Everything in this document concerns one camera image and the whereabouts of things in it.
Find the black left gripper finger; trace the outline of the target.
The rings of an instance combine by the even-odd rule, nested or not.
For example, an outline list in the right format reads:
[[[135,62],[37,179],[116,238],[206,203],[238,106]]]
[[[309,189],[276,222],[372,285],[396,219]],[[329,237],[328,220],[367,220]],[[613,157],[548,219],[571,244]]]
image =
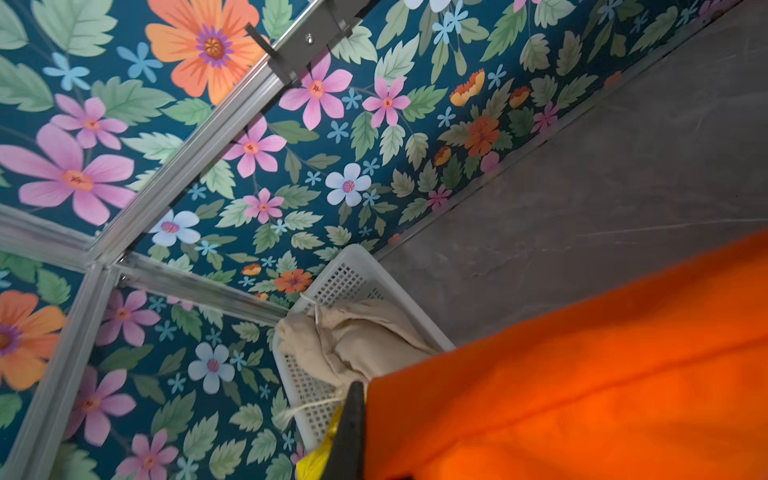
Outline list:
[[[366,442],[365,389],[350,385],[333,445],[321,480],[362,480]]]

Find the orange shorts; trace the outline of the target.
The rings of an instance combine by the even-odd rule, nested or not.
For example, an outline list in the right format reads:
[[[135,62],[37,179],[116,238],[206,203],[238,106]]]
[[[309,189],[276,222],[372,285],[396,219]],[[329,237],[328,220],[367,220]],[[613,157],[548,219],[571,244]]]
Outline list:
[[[374,380],[368,479],[763,479],[759,233]]]

